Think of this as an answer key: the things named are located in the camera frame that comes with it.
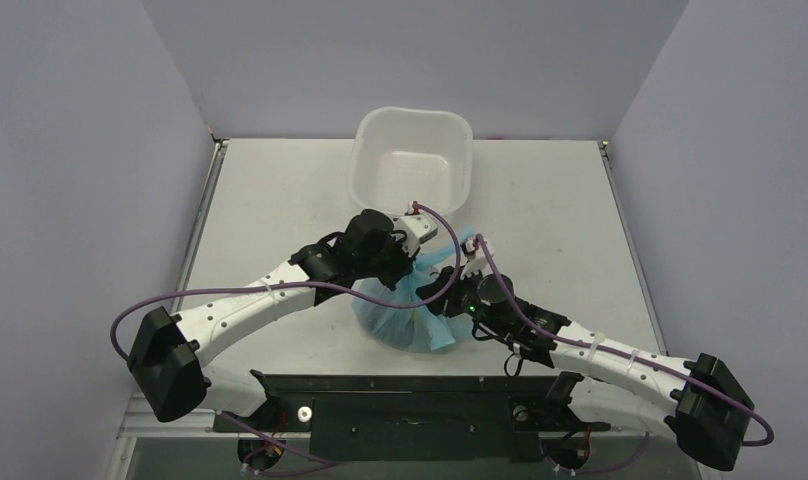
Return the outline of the light blue plastic bag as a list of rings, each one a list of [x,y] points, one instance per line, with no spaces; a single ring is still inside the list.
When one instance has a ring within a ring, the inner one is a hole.
[[[438,279],[439,268],[455,258],[454,246],[445,246],[419,254],[413,271],[393,290],[376,279],[362,281],[356,290],[390,304],[417,303],[416,289]],[[361,327],[380,342],[412,353],[443,353],[470,337],[470,321],[464,315],[447,317],[433,314],[425,306],[417,309],[393,309],[355,298],[352,309]]]

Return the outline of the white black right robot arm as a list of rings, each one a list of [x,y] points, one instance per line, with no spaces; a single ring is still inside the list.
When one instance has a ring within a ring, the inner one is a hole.
[[[563,388],[545,398],[552,424],[633,425],[673,439],[707,467],[735,467],[754,403],[722,360],[632,348],[515,296],[505,275],[451,274],[446,267],[416,290],[432,313],[465,314],[523,359],[580,375],[586,393]]]

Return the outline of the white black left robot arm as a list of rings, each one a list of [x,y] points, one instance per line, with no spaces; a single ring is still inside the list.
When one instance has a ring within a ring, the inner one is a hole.
[[[292,313],[317,306],[367,278],[392,288],[413,269],[421,244],[436,233],[425,214],[398,218],[366,209],[342,232],[299,249],[243,293],[170,313],[159,307],[142,319],[126,361],[160,422],[197,408],[238,414],[252,429],[271,427],[278,402],[249,372],[213,367],[222,352]]]

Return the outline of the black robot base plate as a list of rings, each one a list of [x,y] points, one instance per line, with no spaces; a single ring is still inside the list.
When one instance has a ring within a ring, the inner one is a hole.
[[[565,433],[605,432],[569,404],[577,374],[330,376],[257,373],[267,400],[244,423],[308,434],[311,454],[346,461],[538,461]]]

